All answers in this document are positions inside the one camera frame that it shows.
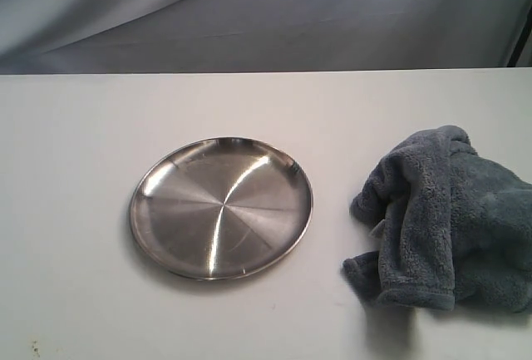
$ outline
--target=metal plate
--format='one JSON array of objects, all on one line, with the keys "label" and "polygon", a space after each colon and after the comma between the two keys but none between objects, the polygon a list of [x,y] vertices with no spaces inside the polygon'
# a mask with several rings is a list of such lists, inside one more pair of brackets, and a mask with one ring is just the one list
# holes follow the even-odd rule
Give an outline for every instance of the metal plate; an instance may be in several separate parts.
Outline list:
[{"label": "metal plate", "polygon": [[137,186],[131,230],[169,271],[236,279],[275,263],[301,239],[312,213],[307,176],[283,152],[217,138],[166,156]]}]

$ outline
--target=stainless steel plate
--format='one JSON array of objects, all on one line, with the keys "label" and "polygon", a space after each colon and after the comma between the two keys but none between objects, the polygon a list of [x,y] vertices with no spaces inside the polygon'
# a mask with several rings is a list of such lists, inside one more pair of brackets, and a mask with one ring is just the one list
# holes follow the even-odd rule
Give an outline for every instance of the stainless steel plate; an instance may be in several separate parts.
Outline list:
[{"label": "stainless steel plate", "polygon": [[169,271],[236,279],[275,263],[301,239],[312,213],[307,176],[259,141],[217,138],[166,156],[137,186],[133,235]]}]

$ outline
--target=fleece towel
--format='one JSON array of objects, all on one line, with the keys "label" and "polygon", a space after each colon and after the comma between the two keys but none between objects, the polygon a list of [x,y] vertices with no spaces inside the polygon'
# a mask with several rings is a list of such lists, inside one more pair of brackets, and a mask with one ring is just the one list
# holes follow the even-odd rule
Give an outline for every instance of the fleece towel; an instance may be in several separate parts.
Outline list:
[{"label": "fleece towel", "polygon": [[420,131],[370,174],[352,215],[381,239],[347,259],[365,301],[532,310],[532,185],[479,157],[456,126]]}]

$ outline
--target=gray towel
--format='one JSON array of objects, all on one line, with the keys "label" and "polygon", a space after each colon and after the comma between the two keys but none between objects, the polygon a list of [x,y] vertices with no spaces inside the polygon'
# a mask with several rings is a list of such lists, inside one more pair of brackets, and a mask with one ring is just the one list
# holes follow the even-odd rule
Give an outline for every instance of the gray towel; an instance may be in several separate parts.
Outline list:
[{"label": "gray towel", "polygon": [[452,310],[468,299],[532,311],[532,185],[479,157],[462,129],[406,139],[351,212],[381,239],[380,251],[343,264],[363,300]]}]

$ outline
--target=white table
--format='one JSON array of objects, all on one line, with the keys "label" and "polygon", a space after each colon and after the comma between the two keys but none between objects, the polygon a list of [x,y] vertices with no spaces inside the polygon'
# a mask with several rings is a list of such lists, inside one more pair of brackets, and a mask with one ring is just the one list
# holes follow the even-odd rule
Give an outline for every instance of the white table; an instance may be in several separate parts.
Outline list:
[{"label": "white table", "polygon": [[[527,317],[367,311],[340,274],[374,245],[347,208],[396,143],[457,124],[532,181],[530,112],[530,69],[0,77],[0,356],[530,360]],[[148,168],[212,136],[287,151],[314,191],[283,262],[214,284],[141,258],[126,226]]]}]

